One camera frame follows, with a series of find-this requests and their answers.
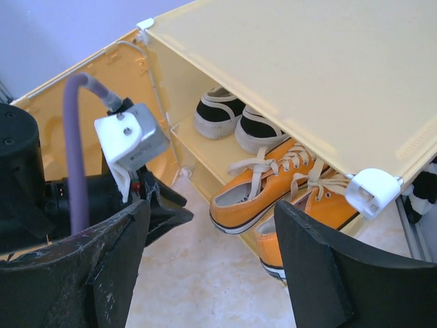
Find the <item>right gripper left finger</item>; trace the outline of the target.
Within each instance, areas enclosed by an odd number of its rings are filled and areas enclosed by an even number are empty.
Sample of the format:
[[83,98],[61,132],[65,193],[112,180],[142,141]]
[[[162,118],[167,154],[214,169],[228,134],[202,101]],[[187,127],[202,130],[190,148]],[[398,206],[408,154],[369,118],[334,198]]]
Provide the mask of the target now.
[[130,205],[48,247],[1,261],[2,327],[125,327],[150,223]]

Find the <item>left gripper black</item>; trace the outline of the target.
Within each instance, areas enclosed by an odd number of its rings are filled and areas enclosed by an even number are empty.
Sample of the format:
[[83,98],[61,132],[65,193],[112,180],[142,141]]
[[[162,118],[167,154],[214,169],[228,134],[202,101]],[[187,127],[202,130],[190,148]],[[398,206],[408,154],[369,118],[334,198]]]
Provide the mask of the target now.
[[159,180],[146,167],[137,171],[140,198],[150,203],[148,247],[170,230],[190,222],[194,214],[185,208],[187,199]]

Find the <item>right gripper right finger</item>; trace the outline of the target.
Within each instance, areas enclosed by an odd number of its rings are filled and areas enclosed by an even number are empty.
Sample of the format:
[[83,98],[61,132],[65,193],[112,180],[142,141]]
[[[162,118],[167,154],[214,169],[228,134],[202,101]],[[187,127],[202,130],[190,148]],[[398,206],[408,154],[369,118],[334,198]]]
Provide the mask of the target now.
[[436,264],[365,244],[286,201],[274,221],[297,327],[436,326]]

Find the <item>orange sneaker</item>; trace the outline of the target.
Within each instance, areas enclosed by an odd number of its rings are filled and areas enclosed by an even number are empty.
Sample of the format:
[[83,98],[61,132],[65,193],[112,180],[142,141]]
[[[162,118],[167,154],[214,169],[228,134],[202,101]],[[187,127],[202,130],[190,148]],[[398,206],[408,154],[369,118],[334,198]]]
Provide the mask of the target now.
[[317,163],[314,153],[288,138],[231,164],[227,173],[233,179],[210,201],[213,224],[227,234],[246,232],[282,197],[304,187]]
[[[344,228],[358,217],[358,212],[348,204],[344,193],[349,180],[338,173],[319,178],[308,184],[306,191],[283,199],[313,219],[337,230]],[[255,226],[255,241],[262,267],[268,274],[282,282],[286,280],[279,242],[270,209]]]

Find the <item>black white sneaker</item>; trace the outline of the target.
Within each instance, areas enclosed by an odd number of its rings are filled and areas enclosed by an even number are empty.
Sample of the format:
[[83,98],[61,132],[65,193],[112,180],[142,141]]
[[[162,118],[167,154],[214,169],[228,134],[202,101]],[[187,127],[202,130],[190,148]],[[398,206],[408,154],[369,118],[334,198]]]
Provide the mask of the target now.
[[237,123],[235,138],[243,150],[257,154],[260,148],[265,148],[266,152],[271,151],[289,136],[277,125],[247,105]]
[[194,114],[195,129],[208,139],[227,137],[235,131],[245,107],[224,87],[215,87],[200,98]]

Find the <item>yellow cabinet door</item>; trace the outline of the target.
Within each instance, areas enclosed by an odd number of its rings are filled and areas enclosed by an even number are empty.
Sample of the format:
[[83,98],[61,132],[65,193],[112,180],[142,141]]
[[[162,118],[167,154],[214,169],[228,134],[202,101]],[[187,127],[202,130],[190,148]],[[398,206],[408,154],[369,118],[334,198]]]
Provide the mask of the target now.
[[[147,57],[145,45],[139,39],[140,36],[138,29],[127,33],[12,102],[13,106],[31,114],[38,123],[46,180],[59,180],[68,175],[62,124],[62,100],[66,81],[78,72],[86,72],[93,76],[121,98],[127,97],[135,104],[146,104],[168,135],[168,123],[162,115],[152,81],[150,60]],[[94,120],[106,115],[107,108],[99,98],[81,88],[79,90],[79,118],[87,175],[96,175],[102,171],[102,153],[94,129]],[[150,161],[147,168],[166,185],[171,186],[178,174],[174,151],[170,147]]]

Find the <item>yellow shoe cabinet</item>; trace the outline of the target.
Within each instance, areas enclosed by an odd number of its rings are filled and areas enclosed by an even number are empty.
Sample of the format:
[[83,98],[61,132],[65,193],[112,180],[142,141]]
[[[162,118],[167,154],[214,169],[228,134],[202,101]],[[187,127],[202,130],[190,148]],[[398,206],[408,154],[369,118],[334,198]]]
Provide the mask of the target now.
[[306,191],[349,180],[358,217],[374,216],[436,157],[435,1],[194,1],[138,24],[171,138],[197,160],[208,201],[255,154],[235,131],[194,126],[221,86],[310,150]]

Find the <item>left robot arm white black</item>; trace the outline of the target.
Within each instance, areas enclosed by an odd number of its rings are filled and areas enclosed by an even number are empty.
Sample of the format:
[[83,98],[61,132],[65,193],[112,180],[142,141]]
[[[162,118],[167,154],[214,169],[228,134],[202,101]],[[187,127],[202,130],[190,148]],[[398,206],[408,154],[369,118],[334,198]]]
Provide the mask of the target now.
[[[186,199],[143,167],[135,194],[150,201],[146,245],[192,221]],[[36,120],[18,107],[1,105],[1,254],[58,241],[71,235],[67,178],[44,177]]]

